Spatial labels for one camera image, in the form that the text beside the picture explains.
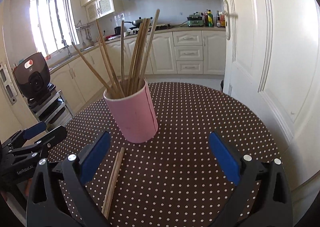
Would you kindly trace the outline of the wooden chopstick four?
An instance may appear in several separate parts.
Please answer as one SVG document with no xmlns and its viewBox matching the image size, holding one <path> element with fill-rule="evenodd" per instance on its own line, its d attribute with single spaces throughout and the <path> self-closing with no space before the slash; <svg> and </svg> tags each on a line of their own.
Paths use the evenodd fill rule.
<svg viewBox="0 0 320 227">
<path fill-rule="evenodd" d="M 137 85 L 139 83 L 140 69 L 142 65 L 143 53 L 145 48 L 146 36 L 148 35 L 150 27 L 150 18 L 144 19 L 143 24 L 140 26 L 140 36 L 137 38 L 136 45 L 137 51 L 135 56 L 135 65 L 133 70 L 133 88 L 132 93 L 137 91 Z"/>
</svg>

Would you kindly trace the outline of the wooden chopstick ten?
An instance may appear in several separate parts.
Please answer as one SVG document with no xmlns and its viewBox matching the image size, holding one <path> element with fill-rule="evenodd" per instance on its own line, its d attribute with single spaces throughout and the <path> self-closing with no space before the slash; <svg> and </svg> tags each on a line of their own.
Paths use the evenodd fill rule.
<svg viewBox="0 0 320 227">
<path fill-rule="evenodd" d="M 123 160 L 124 152 L 125 152 L 125 148 L 122 147 L 121 150 L 120 150 L 120 152 L 119 152 L 119 153 L 120 153 L 120 157 L 119 157 L 119 161 L 118 161 L 118 168 L 117 168 L 117 171 L 116 171 L 116 177 L 115 177 L 115 179 L 113 180 L 113 186 L 111 187 L 111 195 L 110 195 L 110 198 L 109 198 L 109 201 L 108 201 L 108 205 L 107 205 L 107 216 L 109 216 L 109 213 L 110 213 L 111 204 L 112 204 L 112 199 L 113 199 L 113 194 L 114 194 L 114 190 L 115 190 L 115 188 L 116 188 L 116 183 L 117 183 L 117 179 L 118 179 L 118 175 L 119 175 L 121 163 L 122 163 L 122 160 Z"/>
</svg>

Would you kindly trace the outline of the pink cylindrical cup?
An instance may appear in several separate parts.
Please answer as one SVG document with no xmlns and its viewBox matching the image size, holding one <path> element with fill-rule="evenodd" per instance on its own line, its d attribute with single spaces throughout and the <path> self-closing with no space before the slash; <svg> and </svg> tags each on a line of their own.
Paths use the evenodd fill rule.
<svg viewBox="0 0 320 227">
<path fill-rule="evenodd" d="M 136 93 L 112 99 L 107 90 L 103 98 L 124 138 L 134 144 L 152 139 L 158 131 L 158 122 L 148 82 Z"/>
</svg>

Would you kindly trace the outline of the white panel door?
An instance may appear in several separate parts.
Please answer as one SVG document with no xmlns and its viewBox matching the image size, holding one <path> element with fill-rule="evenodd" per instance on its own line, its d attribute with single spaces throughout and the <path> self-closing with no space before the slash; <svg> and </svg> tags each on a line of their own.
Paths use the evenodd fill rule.
<svg viewBox="0 0 320 227">
<path fill-rule="evenodd" d="M 224 92 L 271 132 L 291 189 L 319 175 L 319 4 L 227 0 Z"/>
</svg>

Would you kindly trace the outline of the brown polka dot tablecloth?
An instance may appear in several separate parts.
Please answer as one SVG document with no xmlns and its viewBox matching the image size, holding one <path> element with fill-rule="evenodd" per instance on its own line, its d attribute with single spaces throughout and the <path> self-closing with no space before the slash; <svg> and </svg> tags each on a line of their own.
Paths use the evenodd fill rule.
<svg viewBox="0 0 320 227">
<path fill-rule="evenodd" d="M 111 147 L 86 189 L 102 207 L 115 157 L 124 150 L 108 217 L 113 226 L 208 226 L 234 191 L 209 148 L 210 133 L 224 133 L 241 153 L 265 162 L 279 156 L 276 143 L 251 110 L 220 91 L 186 83 L 149 89 L 158 121 L 153 139 L 128 142 L 101 99 L 67 124 L 67 138 L 49 160 L 78 153 L 107 130 Z"/>
</svg>

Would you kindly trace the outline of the cream lower cabinets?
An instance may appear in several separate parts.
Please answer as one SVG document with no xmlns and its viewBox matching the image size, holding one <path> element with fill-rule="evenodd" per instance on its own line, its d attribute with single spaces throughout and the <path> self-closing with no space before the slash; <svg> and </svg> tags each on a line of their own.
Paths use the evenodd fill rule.
<svg viewBox="0 0 320 227">
<path fill-rule="evenodd" d="M 218 29 L 169 30 L 155 33 L 146 74 L 191 74 L 223 76 L 226 36 Z M 80 57 L 61 64 L 51 72 L 51 82 L 77 113 L 103 84 Z"/>
</svg>

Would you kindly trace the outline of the door strike plate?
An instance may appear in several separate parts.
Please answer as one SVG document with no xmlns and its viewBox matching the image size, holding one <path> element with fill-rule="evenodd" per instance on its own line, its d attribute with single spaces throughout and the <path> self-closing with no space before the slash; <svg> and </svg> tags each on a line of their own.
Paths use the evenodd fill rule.
<svg viewBox="0 0 320 227">
<path fill-rule="evenodd" d="M 14 84 L 11 80 L 7 65 L 3 62 L 1 62 L 1 83 L 4 87 L 4 90 L 9 98 L 9 101 L 11 102 L 11 104 L 13 105 L 14 103 L 16 103 L 17 99 L 17 91 L 14 87 Z"/>
</svg>

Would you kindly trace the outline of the kitchen window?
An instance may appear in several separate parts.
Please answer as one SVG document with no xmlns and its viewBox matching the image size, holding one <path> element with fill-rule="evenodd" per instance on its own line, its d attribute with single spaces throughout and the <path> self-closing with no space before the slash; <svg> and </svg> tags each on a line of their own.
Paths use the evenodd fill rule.
<svg viewBox="0 0 320 227">
<path fill-rule="evenodd" d="M 31 31 L 45 58 L 78 43 L 70 0 L 29 0 Z"/>
</svg>

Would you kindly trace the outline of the black gas stove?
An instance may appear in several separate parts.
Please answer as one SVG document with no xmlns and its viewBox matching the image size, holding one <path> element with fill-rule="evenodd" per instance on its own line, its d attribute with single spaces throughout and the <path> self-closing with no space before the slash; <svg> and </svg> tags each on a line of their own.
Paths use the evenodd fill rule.
<svg viewBox="0 0 320 227">
<path fill-rule="evenodd" d="M 165 30 L 165 29 L 171 29 L 172 26 L 170 24 L 160 24 L 156 26 L 156 31 Z M 131 27 L 129 29 L 131 34 L 137 34 L 139 30 L 139 27 Z"/>
</svg>

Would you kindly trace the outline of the chrome sink faucet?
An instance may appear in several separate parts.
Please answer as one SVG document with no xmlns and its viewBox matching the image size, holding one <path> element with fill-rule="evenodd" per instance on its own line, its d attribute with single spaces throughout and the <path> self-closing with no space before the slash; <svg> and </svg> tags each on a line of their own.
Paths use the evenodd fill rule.
<svg viewBox="0 0 320 227">
<path fill-rule="evenodd" d="M 69 45 L 67 44 L 67 41 L 65 39 L 61 40 L 62 44 L 63 44 L 63 50 L 67 50 L 68 56 L 72 57 L 71 51 L 69 50 Z"/>
</svg>

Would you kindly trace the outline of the wooden chopstick one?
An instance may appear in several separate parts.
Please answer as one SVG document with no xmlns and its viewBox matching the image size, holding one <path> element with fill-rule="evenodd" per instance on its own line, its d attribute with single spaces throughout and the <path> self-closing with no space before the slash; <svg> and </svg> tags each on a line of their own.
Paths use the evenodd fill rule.
<svg viewBox="0 0 320 227">
<path fill-rule="evenodd" d="M 104 81 L 104 79 L 100 76 L 100 74 L 94 69 L 94 67 L 89 63 L 89 61 L 84 57 L 84 55 L 80 52 L 80 50 L 76 47 L 75 43 L 72 42 L 72 46 L 74 47 L 74 49 L 76 50 L 76 52 L 78 53 L 78 55 L 80 55 L 80 57 L 82 58 L 82 60 L 84 61 L 84 63 L 87 65 L 87 67 L 91 70 L 91 72 L 95 75 L 95 77 L 104 85 L 104 87 L 107 90 L 111 90 L 111 88 L 109 87 L 109 85 L 107 84 L 106 81 Z"/>
</svg>

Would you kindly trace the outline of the wall utensil rack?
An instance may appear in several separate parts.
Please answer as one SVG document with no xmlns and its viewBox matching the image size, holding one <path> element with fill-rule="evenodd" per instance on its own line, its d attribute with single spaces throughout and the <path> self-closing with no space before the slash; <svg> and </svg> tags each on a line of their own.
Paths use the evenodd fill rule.
<svg viewBox="0 0 320 227">
<path fill-rule="evenodd" d="M 79 20 L 75 26 L 76 31 L 80 34 L 81 44 L 83 47 L 94 45 L 94 41 L 91 36 L 91 27 L 92 26 L 93 26 L 92 22 L 89 22 L 87 24 L 83 24 L 81 20 Z"/>
</svg>

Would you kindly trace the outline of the green yellow bottle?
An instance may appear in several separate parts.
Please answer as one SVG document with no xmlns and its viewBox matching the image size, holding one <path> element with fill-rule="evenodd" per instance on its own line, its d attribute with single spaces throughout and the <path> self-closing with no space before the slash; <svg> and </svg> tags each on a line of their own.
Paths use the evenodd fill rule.
<svg viewBox="0 0 320 227">
<path fill-rule="evenodd" d="M 214 19 L 211 10 L 207 11 L 207 16 L 208 16 L 208 26 L 209 27 L 214 27 Z"/>
</svg>

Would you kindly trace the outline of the metal shelf rack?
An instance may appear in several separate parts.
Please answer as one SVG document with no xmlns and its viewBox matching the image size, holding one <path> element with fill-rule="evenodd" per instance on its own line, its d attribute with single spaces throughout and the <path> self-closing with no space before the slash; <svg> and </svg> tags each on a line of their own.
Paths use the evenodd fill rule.
<svg viewBox="0 0 320 227">
<path fill-rule="evenodd" d="M 74 113 L 61 90 L 53 90 L 48 98 L 41 99 L 41 102 L 28 99 L 27 104 L 37 121 L 46 124 L 47 132 L 58 126 L 66 126 L 74 117 Z"/>
</svg>

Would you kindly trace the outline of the wooden chopstick six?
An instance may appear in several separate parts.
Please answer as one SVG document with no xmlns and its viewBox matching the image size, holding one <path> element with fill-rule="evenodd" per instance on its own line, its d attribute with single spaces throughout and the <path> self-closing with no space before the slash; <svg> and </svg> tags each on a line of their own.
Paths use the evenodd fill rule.
<svg viewBox="0 0 320 227">
<path fill-rule="evenodd" d="M 155 33 L 155 29 L 156 29 L 157 21 L 158 21 L 158 18 L 159 18 L 159 14 L 160 14 L 160 9 L 157 9 L 156 12 L 155 12 L 155 16 L 153 17 L 153 23 L 152 23 L 152 27 L 151 27 L 151 31 L 150 31 L 150 35 L 149 35 L 149 40 L 148 40 L 147 48 L 146 48 L 146 51 L 145 51 L 145 54 L 144 54 L 142 67 L 141 67 L 141 70 L 140 70 L 139 87 L 143 87 L 143 84 L 144 84 L 144 76 L 145 76 L 145 71 L 146 71 L 146 65 L 148 63 L 150 50 L 151 50 L 151 46 L 152 46 L 152 41 L 153 41 L 153 36 L 154 36 L 154 33 Z"/>
</svg>

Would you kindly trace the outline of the red label bottle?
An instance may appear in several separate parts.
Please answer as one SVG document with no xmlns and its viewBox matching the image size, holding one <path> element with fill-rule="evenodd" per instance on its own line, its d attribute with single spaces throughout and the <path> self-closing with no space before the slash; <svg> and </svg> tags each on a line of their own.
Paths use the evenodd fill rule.
<svg viewBox="0 0 320 227">
<path fill-rule="evenodd" d="M 226 20 L 224 14 L 220 14 L 220 25 L 221 27 L 226 27 Z"/>
</svg>

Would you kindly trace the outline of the wooden chopstick five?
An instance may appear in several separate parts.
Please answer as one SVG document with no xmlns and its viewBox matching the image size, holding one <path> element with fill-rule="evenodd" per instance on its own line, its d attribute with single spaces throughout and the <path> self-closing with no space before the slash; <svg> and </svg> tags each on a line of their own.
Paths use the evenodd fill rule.
<svg viewBox="0 0 320 227">
<path fill-rule="evenodd" d="M 117 98 L 120 97 L 120 94 L 119 94 L 118 88 L 116 86 L 116 82 L 114 81 L 114 77 L 112 76 L 112 72 L 111 72 L 110 66 L 108 65 L 107 57 L 105 55 L 105 52 L 104 52 L 104 49 L 103 49 L 103 45 L 102 45 L 102 42 L 101 42 L 99 37 L 97 37 L 97 42 L 98 42 L 98 45 L 99 45 L 99 48 L 100 48 L 101 56 L 103 58 L 104 65 L 105 65 L 108 77 L 109 77 L 111 85 L 112 85 L 111 88 L 114 91 L 113 96 L 117 99 Z"/>
</svg>

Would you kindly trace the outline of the wooden chopstick eight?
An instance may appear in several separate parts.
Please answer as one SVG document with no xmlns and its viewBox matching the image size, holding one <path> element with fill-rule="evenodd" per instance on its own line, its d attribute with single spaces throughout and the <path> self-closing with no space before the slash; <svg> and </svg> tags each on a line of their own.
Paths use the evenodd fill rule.
<svg viewBox="0 0 320 227">
<path fill-rule="evenodd" d="M 124 90 L 125 67 L 124 67 L 124 20 L 121 21 L 120 34 L 120 72 L 121 72 L 121 88 Z"/>
</svg>

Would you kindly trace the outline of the black electric kettle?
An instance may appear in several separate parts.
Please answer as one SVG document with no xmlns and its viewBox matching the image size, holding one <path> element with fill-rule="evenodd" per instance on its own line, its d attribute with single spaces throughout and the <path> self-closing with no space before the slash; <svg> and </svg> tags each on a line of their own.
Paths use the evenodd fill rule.
<svg viewBox="0 0 320 227">
<path fill-rule="evenodd" d="M 117 26 L 114 28 L 115 35 L 121 35 L 121 27 Z"/>
</svg>

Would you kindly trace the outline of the black wok with lid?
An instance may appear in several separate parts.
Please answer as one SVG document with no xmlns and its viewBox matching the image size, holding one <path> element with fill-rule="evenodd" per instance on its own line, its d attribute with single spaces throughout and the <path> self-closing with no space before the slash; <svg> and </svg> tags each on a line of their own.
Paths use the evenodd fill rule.
<svg viewBox="0 0 320 227">
<path fill-rule="evenodd" d="M 143 21 L 144 21 L 144 19 L 139 18 L 139 19 L 133 20 L 133 21 L 125 21 L 125 23 L 131 24 L 133 27 L 140 27 L 140 25 L 142 24 Z"/>
</svg>

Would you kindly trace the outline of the green electric cooker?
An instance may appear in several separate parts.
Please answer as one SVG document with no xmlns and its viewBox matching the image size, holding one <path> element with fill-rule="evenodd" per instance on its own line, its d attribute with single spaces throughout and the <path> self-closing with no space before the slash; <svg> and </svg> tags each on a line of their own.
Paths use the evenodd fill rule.
<svg viewBox="0 0 320 227">
<path fill-rule="evenodd" d="M 202 13 L 194 13 L 187 17 L 187 26 L 188 27 L 203 27 L 204 20 Z"/>
</svg>

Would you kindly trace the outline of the wooden chopstick three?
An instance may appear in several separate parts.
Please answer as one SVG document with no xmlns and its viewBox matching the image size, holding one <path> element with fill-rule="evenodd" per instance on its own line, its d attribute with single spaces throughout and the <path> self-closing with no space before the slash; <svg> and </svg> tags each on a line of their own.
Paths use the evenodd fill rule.
<svg viewBox="0 0 320 227">
<path fill-rule="evenodd" d="M 98 44 L 99 44 L 99 48 L 101 51 L 101 55 L 103 57 L 103 61 L 105 64 L 105 68 L 107 70 L 107 74 L 109 76 L 110 82 L 112 84 L 113 90 L 115 92 L 115 95 L 117 98 L 123 98 L 124 97 L 124 93 L 123 93 L 123 89 L 120 85 L 120 82 L 118 80 L 118 77 L 116 75 L 116 72 L 113 68 L 113 65 L 111 63 L 111 59 L 108 55 L 108 51 L 107 51 L 107 47 L 106 47 L 106 43 L 104 40 L 104 36 L 103 33 L 101 31 L 100 25 L 99 25 L 99 21 L 98 19 L 95 21 L 97 29 L 98 29 Z"/>
</svg>

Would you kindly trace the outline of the black air fryer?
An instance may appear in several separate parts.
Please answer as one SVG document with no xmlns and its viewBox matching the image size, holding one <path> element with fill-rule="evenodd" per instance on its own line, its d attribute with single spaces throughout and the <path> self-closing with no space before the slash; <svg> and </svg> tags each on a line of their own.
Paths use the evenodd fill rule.
<svg viewBox="0 0 320 227">
<path fill-rule="evenodd" d="M 16 84 L 29 100 L 39 102 L 54 88 L 50 82 L 50 71 L 41 52 L 22 61 L 13 71 Z"/>
</svg>

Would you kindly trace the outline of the dark sauce bottle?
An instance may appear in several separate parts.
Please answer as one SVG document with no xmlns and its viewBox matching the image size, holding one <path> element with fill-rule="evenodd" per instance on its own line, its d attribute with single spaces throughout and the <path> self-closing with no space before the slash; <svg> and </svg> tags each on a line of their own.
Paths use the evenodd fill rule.
<svg viewBox="0 0 320 227">
<path fill-rule="evenodd" d="M 220 13 L 219 11 L 216 11 L 216 26 L 221 27 L 221 21 L 220 21 Z"/>
</svg>

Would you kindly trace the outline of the wooden chopstick nine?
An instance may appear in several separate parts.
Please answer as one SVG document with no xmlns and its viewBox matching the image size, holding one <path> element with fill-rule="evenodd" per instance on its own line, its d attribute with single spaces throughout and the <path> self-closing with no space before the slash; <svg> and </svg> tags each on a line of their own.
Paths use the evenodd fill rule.
<svg viewBox="0 0 320 227">
<path fill-rule="evenodd" d="M 131 95 L 136 91 L 137 78 L 139 76 L 141 59 L 144 51 L 145 45 L 145 36 L 149 30 L 150 19 L 144 19 L 141 24 L 136 38 L 135 48 L 132 55 L 131 65 L 132 70 L 130 72 L 130 81 L 129 81 L 129 91 L 128 94 Z"/>
</svg>

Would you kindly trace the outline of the wooden chopstick seven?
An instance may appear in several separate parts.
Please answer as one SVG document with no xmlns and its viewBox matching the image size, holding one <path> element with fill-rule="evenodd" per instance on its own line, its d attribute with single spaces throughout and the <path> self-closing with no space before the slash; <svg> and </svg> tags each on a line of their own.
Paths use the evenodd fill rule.
<svg viewBox="0 0 320 227">
<path fill-rule="evenodd" d="M 116 177 L 116 171 L 117 171 L 117 168 L 118 168 L 119 157 L 120 157 L 120 153 L 118 152 L 117 155 L 116 155 L 116 159 L 114 161 L 114 165 L 113 165 L 112 171 L 111 171 L 110 179 L 109 179 L 108 186 L 107 186 L 106 193 L 105 193 L 103 208 L 102 208 L 102 211 L 101 211 L 106 218 L 108 217 L 107 216 L 107 205 L 108 205 L 108 201 L 109 201 L 109 198 L 110 198 L 110 195 L 111 195 L 111 187 L 113 186 L 113 180 Z"/>
</svg>

